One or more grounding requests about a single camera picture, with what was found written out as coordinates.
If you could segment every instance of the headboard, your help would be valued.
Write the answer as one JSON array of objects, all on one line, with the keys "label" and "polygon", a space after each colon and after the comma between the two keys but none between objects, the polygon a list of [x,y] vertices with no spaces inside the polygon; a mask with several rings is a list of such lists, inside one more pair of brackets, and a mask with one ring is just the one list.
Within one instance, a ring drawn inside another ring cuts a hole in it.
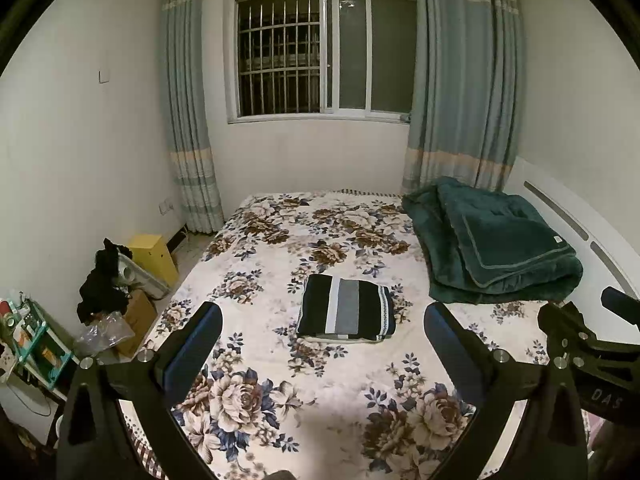
[{"label": "headboard", "polygon": [[584,267],[580,285],[569,295],[599,339],[640,344],[638,329],[606,310],[600,295],[606,286],[640,298],[640,256],[583,199],[521,157],[504,192],[531,202],[545,221],[574,248]]}]

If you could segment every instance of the folded sweater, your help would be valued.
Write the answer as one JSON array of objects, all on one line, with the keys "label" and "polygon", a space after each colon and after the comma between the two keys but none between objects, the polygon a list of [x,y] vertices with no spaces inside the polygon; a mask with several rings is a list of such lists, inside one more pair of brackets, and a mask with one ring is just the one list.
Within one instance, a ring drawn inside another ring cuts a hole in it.
[{"label": "folded sweater", "polygon": [[386,286],[312,274],[305,284],[298,335],[320,340],[380,341],[396,330]]}]

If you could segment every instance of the white window frame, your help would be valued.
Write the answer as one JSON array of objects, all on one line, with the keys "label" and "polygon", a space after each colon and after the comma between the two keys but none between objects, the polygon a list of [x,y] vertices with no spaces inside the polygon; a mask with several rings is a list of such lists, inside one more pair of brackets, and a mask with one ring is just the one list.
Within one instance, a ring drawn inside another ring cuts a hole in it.
[{"label": "white window frame", "polygon": [[[326,0],[320,0],[320,112],[289,113],[240,116],[240,90],[238,77],[238,2],[242,0],[224,0],[223,5],[223,42],[225,67],[226,113],[229,123],[253,123],[257,121],[279,121],[300,119],[363,120],[401,123],[401,115],[392,112],[371,110],[372,83],[372,23],[371,0],[365,0],[367,6],[367,81],[365,109],[340,108],[340,27],[339,0],[332,0],[332,8],[326,8]],[[334,69],[332,79],[332,107],[326,102],[326,74],[329,60],[326,58],[326,14],[332,12],[332,48]]]}]

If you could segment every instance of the screw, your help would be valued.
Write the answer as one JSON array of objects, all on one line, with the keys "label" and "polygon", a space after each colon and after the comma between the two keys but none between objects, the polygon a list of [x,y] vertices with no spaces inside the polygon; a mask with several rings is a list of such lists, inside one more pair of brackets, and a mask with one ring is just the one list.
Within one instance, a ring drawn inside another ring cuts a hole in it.
[{"label": "screw", "polygon": [[511,356],[509,355],[509,353],[506,350],[503,350],[502,348],[498,348],[498,349],[494,350],[494,359],[496,361],[498,361],[499,363],[505,363],[510,358],[511,358]]},{"label": "screw", "polygon": [[136,355],[136,359],[141,363],[148,363],[149,361],[151,361],[151,359],[154,358],[155,354],[156,353],[153,350],[145,348],[144,350],[138,352],[138,355]]},{"label": "screw", "polygon": [[554,364],[556,365],[556,368],[560,368],[561,370],[566,368],[566,360],[560,356],[554,358]]},{"label": "screw", "polygon": [[94,360],[91,357],[85,357],[80,361],[80,367],[82,370],[88,370],[94,365]]}]

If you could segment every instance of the folded clothing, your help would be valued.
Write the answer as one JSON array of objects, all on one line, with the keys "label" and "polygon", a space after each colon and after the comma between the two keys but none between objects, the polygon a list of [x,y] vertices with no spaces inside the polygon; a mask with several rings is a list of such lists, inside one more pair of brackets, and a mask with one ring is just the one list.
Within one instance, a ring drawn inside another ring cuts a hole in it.
[{"label": "folded clothing", "polygon": [[406,195],[402,207],[424,250],[434,300],[561,301],[580,283],[574,248],[521,196],[441,177]]},{"label": "folded clothing", "polygon": [[386,286],[312,274],[305,284],[298,335],[319,340],[380,341],[396,330]]}]

